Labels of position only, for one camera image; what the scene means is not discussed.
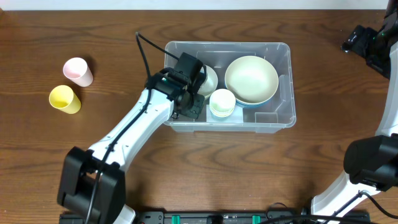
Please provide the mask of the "white small bowl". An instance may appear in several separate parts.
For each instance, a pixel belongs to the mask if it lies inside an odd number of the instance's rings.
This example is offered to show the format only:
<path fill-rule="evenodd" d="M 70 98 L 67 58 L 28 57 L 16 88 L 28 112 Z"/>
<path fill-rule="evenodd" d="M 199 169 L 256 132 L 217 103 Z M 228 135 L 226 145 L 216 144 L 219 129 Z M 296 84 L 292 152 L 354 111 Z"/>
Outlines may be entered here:
<path fill-rule="evenodd" d="M 203 95 L 207 100 L 211 94 L 217 89 L 218 86 L 218 76 L 216 72 L 209 66 L 205 66 L 206 68 L 206 79 L 202 83 L 198 94 Z"/>

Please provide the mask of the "cream white cup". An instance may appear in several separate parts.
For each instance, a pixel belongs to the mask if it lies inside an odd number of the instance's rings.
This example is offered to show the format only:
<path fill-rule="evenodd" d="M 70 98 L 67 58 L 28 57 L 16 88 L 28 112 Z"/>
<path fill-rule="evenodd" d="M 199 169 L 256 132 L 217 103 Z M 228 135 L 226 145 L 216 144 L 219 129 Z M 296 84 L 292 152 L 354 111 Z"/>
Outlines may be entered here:
<path fill-rule="evenodd" d="M 210 110 L 227 112 L 234 110 L 236 104 L 235 96 L 227 89 L 214 91 L 210 96 Z"/>

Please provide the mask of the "yellow cup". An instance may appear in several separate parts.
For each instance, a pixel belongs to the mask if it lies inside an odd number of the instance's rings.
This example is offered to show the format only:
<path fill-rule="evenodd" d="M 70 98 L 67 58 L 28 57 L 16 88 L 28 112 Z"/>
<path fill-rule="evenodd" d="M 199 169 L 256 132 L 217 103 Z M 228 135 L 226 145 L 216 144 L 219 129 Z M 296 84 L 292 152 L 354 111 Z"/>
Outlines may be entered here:
<path fill-rule="evenodd" d="M 233 113 L 233 110 L 227 111 L 227 112 L 220 112 L 220 111 L 213 111 L 211 110 L 212 115 L 218 117 L 218 118 L 225 118 L 230 116 Z"/>
<path fill-rule="evenodd" d="M 75 92 L 66 85 L 56 86 L 50 92 L 49 103 L 55 109 L 67 114 L 75 114 L 81 109 L 81 101 Z"/>

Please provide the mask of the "beige large bowl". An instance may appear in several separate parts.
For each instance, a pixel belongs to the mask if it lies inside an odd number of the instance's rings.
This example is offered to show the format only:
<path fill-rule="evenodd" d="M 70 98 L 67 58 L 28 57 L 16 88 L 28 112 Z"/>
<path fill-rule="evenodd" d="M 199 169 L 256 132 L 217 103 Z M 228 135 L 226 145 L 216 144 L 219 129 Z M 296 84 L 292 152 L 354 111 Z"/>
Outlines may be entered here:
<path fill-rule="evenodd" d="M 273 97 L 279 87 L 279 76 L 266 59 L 248 55 L 230 63 L 225 71 L 224 83 L 227 89 L 256 90 Z"/>

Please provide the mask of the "pink cup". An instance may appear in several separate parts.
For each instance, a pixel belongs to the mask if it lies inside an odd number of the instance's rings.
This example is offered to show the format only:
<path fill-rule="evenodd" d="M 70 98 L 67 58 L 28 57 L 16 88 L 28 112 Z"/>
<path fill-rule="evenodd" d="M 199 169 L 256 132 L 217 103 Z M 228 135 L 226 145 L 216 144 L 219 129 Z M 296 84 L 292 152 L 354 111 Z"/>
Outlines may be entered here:
<path fill-rule="evenodd" d="M 93 83 L 93 75 L 87 62 L 80 57 L 74 57 L 65 62 L 63 74 L 80 87 L 87 87 Z"/>

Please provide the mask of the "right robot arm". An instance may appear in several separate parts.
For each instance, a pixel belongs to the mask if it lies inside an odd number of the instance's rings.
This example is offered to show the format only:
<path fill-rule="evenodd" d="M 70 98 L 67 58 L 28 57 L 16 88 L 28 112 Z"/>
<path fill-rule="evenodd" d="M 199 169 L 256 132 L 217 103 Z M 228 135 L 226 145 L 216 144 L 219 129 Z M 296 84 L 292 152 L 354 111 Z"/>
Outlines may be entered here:
<path fill-rule="evenodd" d="M 348 213 L 364 199 L 397 186 L 397 0 L 389 0 L 382 27 L 356 26 L 341 46 L 389 80 L 384 113 L 371 138 L 353 141 L 344 171 L 296 218 L 305 223 L 361 223 Z"/>

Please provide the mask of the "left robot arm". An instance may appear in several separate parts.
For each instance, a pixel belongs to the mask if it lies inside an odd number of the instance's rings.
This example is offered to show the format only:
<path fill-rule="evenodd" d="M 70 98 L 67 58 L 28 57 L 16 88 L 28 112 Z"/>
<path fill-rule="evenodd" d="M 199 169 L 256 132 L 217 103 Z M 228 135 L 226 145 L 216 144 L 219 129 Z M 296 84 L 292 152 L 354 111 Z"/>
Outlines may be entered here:
<path fill-rule="evenodd" d="M 87 150 L 73 147 L 65 157 L 57 195 L 76 223 L 132 223 L 126 205 L 125 174 L 153 132 L 173 115 L 197 119 L 204 105 L 199 89 L 206 68 L 183 53 L 174 67 L 149 75 L 132 110 Z"/>

